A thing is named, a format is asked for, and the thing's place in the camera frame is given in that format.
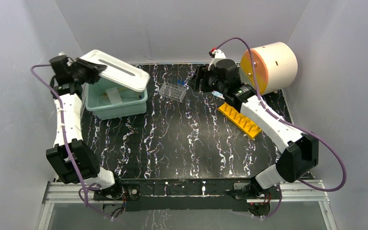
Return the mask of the small white plastic bag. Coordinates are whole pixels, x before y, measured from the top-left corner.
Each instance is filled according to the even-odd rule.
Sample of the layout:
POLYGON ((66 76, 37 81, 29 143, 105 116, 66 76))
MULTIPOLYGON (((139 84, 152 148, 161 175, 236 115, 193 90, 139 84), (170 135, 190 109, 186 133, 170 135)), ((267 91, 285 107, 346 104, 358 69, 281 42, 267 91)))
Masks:
POLYGON ((105 93, 108 96, 110 104, 119 104, 123 102, 117 87, 107 89, 105 93))

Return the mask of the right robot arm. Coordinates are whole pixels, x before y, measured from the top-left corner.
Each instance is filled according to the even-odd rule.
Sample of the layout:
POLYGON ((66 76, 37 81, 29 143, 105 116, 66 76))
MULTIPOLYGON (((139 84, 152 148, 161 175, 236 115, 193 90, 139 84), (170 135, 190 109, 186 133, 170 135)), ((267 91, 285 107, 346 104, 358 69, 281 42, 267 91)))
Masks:
POLYGON ((264 101, 255 89, 241 82, 239 68, 231 59, 219 60, 211 67, 201 65, 189 81, 193 91, 217 91, 237 112, 253 121, 275 143, 281 156, 277 163, 251 178, 251 193, 264 198, 270 187, 292 183, 318 165, 319 141, 287 125, 264 101))

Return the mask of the white plastic box lid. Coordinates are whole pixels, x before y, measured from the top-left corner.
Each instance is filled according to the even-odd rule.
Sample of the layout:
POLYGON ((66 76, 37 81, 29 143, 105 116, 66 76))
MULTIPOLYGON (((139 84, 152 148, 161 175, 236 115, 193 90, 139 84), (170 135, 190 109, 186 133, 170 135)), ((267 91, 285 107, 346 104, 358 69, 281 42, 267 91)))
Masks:
POLYGON ((136 92, 143 92, 150 80, 150 75, 144 70, 97 49, 81 56, 81 59, 95 64, 106 65, 107 68, 99 74, 100 77, 136 92))

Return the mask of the clear plastic well plate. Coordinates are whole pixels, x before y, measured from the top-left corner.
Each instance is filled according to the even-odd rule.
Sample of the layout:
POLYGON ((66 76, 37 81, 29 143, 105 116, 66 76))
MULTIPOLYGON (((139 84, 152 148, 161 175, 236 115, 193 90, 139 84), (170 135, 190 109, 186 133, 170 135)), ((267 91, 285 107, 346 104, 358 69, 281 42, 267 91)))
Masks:
POLYGON ((164 82, 159 89, 159 95, 163 98, 168 98, 177 102, 183 102, 186 95, 186 88, 181 84, 174 85, 164 82))

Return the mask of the clear test tube blue cap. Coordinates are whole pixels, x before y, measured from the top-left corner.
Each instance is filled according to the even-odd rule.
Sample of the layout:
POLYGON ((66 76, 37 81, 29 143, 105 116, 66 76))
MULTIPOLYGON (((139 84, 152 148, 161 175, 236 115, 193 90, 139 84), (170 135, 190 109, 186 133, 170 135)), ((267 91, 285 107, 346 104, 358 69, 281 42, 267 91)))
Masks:
POLYGON ((178 81, 177 81, 177 86, 178 86, 180 89, 185 89, 185 81, 178 80, 178 81))

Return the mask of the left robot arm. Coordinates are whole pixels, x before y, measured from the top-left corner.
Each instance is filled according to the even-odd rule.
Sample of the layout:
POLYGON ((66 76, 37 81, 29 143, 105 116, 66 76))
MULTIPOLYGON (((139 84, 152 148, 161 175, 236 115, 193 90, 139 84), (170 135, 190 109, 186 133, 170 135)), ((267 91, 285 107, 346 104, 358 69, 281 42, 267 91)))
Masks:
POLYGON ((81 58, 71 59, 64 54, 50 59, 49 63, 55 73, 49 86, 54 90, 58 127, 46 158, 63 183, 78 184, 83 179, 87 185, 96 184, 105 189, 111 199, 121 198, 123 185, 115 181, 111 171, 99 166, 94 152, 83 141, 81 130, 82 85, 98 82, 107 66, 81 58))

